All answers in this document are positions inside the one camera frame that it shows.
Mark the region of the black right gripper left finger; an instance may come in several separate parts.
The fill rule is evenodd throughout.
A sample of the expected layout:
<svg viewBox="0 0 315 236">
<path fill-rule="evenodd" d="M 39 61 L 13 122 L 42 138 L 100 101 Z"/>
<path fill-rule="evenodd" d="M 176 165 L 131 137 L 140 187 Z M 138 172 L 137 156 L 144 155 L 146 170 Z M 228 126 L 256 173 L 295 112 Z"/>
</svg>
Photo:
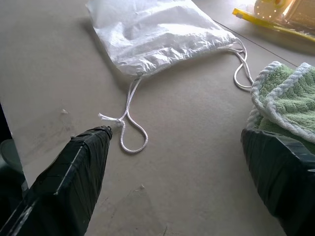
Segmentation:
<svg viewBox="0 0 315 236">
<path fill-rule="evenodd" d="M 83 236 L 99 198 L 112 139 L 109 126 L 72 137 L 35 180 L 2 236 Z"/>
</svg>

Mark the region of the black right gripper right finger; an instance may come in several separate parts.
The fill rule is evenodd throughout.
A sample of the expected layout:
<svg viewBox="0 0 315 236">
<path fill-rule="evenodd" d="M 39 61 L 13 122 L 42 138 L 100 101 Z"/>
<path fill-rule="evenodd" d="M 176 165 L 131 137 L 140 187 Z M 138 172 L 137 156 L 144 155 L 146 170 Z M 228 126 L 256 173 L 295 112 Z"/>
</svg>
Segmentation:
<svg viewBox="0 0 315 236">
<path fill-rule="evenodd" d="M 243 129 L 241 143 L 257 192 L 288 236 L 315 234 L 315 156 L 300 141 Z"/>
</svg>

